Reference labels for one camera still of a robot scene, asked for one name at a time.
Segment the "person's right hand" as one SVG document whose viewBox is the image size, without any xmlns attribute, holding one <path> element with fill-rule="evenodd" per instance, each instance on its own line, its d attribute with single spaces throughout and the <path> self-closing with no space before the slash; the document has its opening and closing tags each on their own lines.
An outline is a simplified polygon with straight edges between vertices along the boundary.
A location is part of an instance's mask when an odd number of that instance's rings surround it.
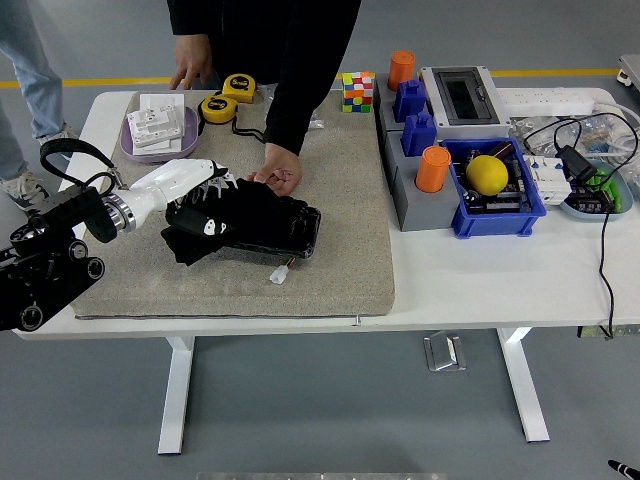
<svg viewBox="0 0 640 480">
<path fill-rule="evenodd" d="M 206 84 L 212 73 L 212 54 L 209 38 L 205 34 L 178 35 L 174 48 L 175 72 L 169 89 L 180 85 L 189 90 L 197 79 Z"/>
</svg>

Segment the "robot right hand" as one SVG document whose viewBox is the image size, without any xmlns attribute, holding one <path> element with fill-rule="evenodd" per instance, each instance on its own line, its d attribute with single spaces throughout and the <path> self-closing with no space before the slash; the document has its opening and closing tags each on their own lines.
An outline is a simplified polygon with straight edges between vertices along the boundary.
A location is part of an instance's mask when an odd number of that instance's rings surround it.
<svg viewBox="0 0 640 480">
<path fill-rule="evenodd" d="M 608 466 L 630 480 L 640 480 L 640 471 L 619 461 L 610 459 Z"/>
</svg>

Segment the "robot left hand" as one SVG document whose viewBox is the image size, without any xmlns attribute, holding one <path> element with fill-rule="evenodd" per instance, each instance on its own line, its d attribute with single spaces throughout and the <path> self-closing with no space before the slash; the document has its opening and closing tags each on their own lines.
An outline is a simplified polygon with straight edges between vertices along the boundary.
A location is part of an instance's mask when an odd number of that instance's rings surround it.
<svg viewBox="0 0 640 480">
<path fill-rule="evenodd" d="M 237 185 L 229 169 L 215 161 L 174 159 L 107 195 L 103 203 L 116 228 L 132 232 L 150 213 L 167 211 L 170 203 L 181 203 L 192 191 L 206 195 L 215 187 L 221 192 L 224 183 Z"/>
</svg>

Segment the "person's left hand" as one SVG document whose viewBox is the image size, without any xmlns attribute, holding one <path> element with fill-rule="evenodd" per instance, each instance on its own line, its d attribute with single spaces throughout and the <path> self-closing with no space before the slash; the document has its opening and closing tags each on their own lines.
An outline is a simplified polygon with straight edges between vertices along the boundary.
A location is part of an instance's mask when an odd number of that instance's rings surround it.
<svg viewBox="0 0 640 480">
<path fill-rule="evenodd" d="M 246 179 L 267 185 L 277 196 L 287 196 L 295 190 L 302 177 L 303 170 L 297 155 L 276 144 L 266 143 L 263 165 Z"/>
</svg>

